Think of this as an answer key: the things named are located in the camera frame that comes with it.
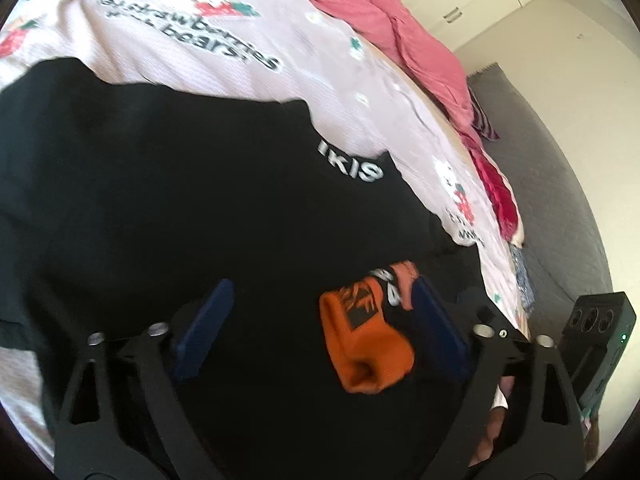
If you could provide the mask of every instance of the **black shirt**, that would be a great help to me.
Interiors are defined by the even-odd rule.
[[[351,156],[306,104],[111,85],[76,59],[0,93],[0,344],[34,349],[54,431],[87,335],[140,333],[230,278],[236,302],[178,389],[235,478],[415,478],[456,413],[435,370],[346,393],[318,298],[402,260],[482,286],[391,156]]]

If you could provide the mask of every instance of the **pink bedsheet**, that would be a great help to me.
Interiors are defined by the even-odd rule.
[[[349,23],[442,103],[459,132],[492,202],[500,234],[512,240],[518,212],[503,176],[486,159],[472,127],[473,108],[458,58],[431,36],[400,0],[310,0],[318,9]]]

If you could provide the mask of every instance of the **bolt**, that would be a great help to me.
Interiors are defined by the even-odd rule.
[[[167,323],[153,323],[148,330],[151,337],[166,334],[167,332],[169,332],[169,325],[167,325]]]
[[[548,335],[539,335],[536,338],[536,342],[540,345],[543,346],[545,348],[553,348],[556,344],[554,343],[554,340],[551,339]]]
[[[491,328],[488,325],[475,325],[474,333],[476,335],[479,335],[480,337],[485,337],[487,339],[490,339],[494,336],[495,331],[493,328]]]
[[[104,343],[104,334],[102,332],[93,333],[87,338],[86,342],[89,346],[96,346],[100,343]]]

